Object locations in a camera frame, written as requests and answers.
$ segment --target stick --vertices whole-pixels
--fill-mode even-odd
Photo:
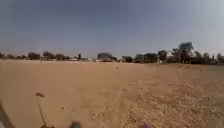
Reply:
[[[44,95],[40,94],[40,93],[36,93],[36,103],[37,103],[37,107],[38,107],[39,112],[40,112],[40,116],[41,116],[41,120],[42,120],[43,126],[47,126],[46,121],[44,119],[43,110],[42,110],[41,105],[40,105],[40,98],[38,98],[38,97],[43,98]]]

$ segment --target sky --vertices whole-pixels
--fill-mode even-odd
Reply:
[[[0,51],[96,57],[172,50],[224,53],[223,0],[0,0]]]

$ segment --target tree line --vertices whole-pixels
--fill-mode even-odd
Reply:
[[[29,60],[70,60],[70,56],[66,56],[62,53],[53,54],[49,51],[44,51],[42,56],[36,52],[29,52],[27,55],[14,56],[12,54],[3,54],[0,52],[0,58],[3,59],[29,59]],[[81,60],[82,55],[79,54],[76,58]],[[104,62],[110,61],[119,61],[110,53],[99,53],[97,55],[98,59],[103,60]],[[137,54],[134,58],[131,56],[122,56],[123,62],[128,63],[155,63],[158,61],[166,63],[189,63],[189,64],[224,64],[224,56],[221,53],[218,53],[216,58],[215,56],[210,57],[208,53],[200,53],[199,51],[194,51],[192,42],[183,42],[177,48],[173,48],[170,51],[161,50],[157,53],[146,53],[146,54]]]

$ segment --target dirt field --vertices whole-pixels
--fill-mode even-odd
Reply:
[[[224,67],[0,60],[0,99],[16,128],[215,128],[224,118]]]

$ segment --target sandy ground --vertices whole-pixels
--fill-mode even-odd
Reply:
[[[16,128],[222,128],[224,67],[0,60],[0,99]]]

